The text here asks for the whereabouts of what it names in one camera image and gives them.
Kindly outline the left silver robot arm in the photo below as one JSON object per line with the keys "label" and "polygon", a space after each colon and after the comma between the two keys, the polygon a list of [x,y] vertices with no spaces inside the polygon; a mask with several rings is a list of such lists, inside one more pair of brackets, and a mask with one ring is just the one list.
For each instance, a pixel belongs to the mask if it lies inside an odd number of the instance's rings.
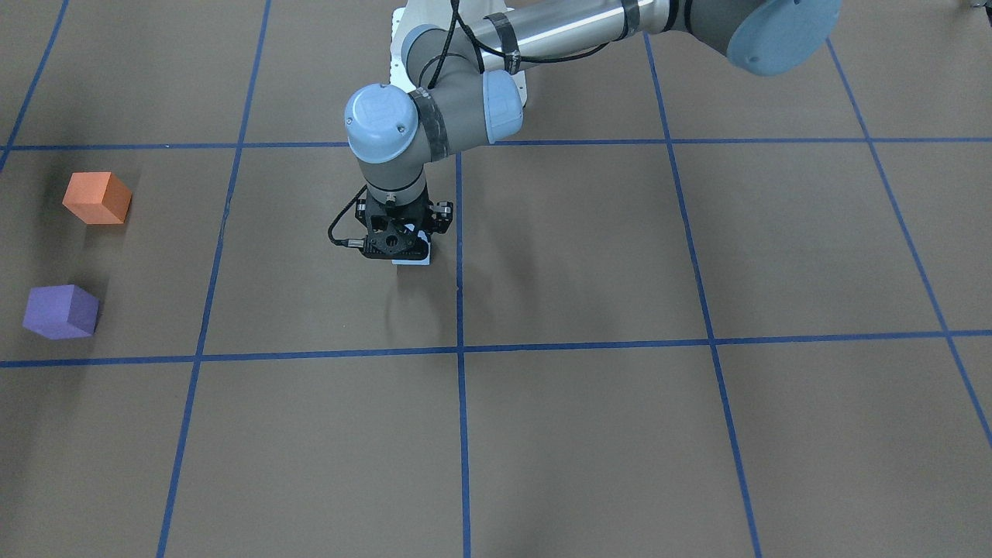
{"label": "left silver robot arm", "polygon": [[525,75],[570,66],[637,35],[696,39],[754,75],[787,73],[832,32],[839,1],[410,1],[397,11],[386,84],[343,111],[364,184],[347,208],[369,248],[397,251],[445,233],[449,202],[431,201],[425,169],[514,136]]}

